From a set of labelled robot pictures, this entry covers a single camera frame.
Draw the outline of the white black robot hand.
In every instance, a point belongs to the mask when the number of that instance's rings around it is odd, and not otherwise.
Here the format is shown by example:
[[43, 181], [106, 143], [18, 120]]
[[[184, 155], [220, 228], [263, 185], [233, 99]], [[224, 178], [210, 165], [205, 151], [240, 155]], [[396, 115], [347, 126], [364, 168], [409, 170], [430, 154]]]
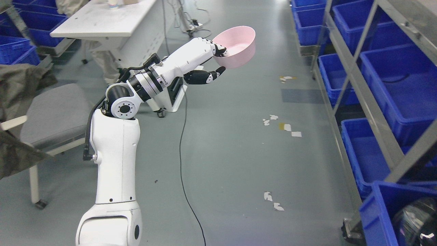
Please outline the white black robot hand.
[[226, 47], [204, 38], [194, 38], [167, 57], [162, 66], [155, 66], [154, 70], [166, 82], [183, 77], [188, 84], [209, 84], [224, 73], [225, 67], [211, 72], [197, 70], [197, 67], [213, 57], [226, 56]]

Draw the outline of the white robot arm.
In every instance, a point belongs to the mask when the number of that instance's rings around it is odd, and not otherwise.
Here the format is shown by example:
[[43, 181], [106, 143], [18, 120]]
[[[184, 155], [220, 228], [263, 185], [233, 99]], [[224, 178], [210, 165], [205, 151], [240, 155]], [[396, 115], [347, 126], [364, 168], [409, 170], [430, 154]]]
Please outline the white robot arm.
[[138, 246], [142, 237], [142, 214], [136, 201], [135, 161], [140, 138], [138, 108], [156, 92], [131, 77], [131, 70], [161, 65], [152, 54], [141, 67], [125, 70], [122, 79], [109, 86], [92, 108], [86, 125], [83, 159], [97, 164], [95, 204], [78, 225], [77, 246]]

